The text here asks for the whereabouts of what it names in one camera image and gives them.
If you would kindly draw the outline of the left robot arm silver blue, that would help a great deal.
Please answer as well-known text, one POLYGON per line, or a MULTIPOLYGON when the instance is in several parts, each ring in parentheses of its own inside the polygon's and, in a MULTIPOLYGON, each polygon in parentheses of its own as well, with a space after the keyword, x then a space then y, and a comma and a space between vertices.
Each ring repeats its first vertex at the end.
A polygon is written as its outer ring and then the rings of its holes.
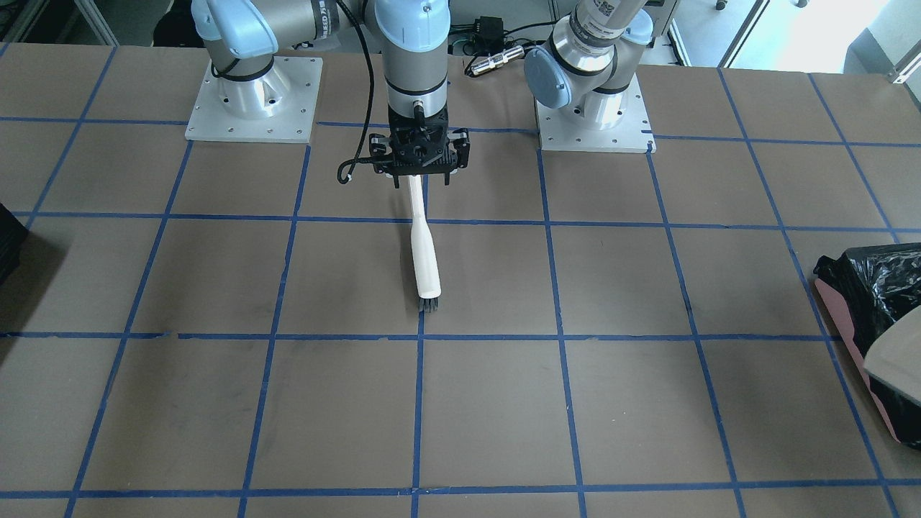
POLYGON ((539 105, 579 127, 609 130, 653 39, 643 1, 581 1, 525 56, 525 79, 539 105))

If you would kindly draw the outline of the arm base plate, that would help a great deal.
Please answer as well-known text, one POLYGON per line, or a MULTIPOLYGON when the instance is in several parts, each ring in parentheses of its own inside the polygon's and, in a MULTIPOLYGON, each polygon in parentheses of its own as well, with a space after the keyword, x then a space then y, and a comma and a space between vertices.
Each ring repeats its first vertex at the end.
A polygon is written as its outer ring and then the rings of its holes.
POLYGON ((247 82, 205 71, 185 137, 191 141, 309 144, 323 61, 277 57, 247 82))
POLYGON ((560 152, 654 153, 657 144, 638 76, 619 93, 586 93, 576 104, 551 109, 534 101, 540 147, 560 152))

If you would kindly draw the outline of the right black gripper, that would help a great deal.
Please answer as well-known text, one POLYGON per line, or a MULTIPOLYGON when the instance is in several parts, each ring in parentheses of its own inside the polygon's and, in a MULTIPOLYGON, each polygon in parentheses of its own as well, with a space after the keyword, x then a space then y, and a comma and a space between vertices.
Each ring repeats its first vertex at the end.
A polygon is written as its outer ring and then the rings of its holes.
POLYGON ((368 136, 368 163, 375 173, 400 187, 402 177, 440 175, 449 186, 452 175, 469 164, 471 139, 466 127, 450 130, 444 118, 433 116, 424 124, 397 118, 391 134, 368 136))

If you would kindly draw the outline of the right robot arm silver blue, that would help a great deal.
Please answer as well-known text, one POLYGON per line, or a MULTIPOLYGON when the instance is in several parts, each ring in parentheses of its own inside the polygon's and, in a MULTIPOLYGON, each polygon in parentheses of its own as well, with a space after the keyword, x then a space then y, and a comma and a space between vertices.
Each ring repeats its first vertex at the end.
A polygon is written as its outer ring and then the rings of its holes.
POLYGON ((366 40, 381 46, 389 134, 362 132, 354 157, 338 168, 339 183, 359 164, 394 180, 448 178, 468 165, 468 131, 450 130, 448 114, 448 1, 194 1, 191 17, 212 76, 227 85, 261 82, 273 75, 279 50, 343 29, 355 30, 373 79, 366 40))

